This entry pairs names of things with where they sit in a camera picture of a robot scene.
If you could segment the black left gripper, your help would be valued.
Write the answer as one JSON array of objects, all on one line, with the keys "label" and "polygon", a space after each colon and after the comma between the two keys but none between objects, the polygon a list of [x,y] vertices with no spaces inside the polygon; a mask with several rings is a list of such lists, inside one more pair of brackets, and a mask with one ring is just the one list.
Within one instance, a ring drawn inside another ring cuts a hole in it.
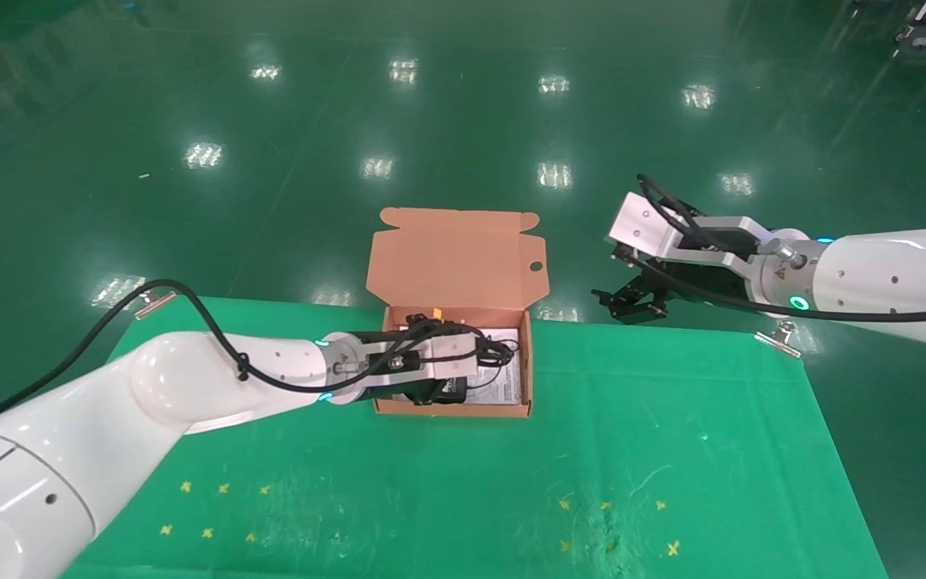
[{"label": "black left gripper", "polygon": [[404,382],[403,384],[391,384],[383,390],[383,399],[399,400],[404,398],[409,403],[416,404],[416,406],[438,404],[447,384],[448,379],[420,379]]}]

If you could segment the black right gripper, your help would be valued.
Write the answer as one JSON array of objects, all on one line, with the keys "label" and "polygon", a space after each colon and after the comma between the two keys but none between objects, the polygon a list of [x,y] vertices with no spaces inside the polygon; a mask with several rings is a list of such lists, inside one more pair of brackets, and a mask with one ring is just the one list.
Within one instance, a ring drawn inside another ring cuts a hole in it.
[{"label": "black right gripper", "polygon": [[[723,294],[731,299],[748,301],[746,281],[740,275],[724,267],[702,266],[676,261],[661,261],[653,254],[644,252],[649,245],[639,243],[638,257],[643,263],[650,264],[659,271],[713,294]],[[668,316],[666,303],[672,299],[688,302],[702,302],[698,294],[678,292],[666,280],[659,278],[647,269],[641,269],[641,275],[633,282],[632,290],[621,287],[617,292],[593,289],[592,296],[607,309],[611,318],[621,325],[640,325],[655,322]]]}]

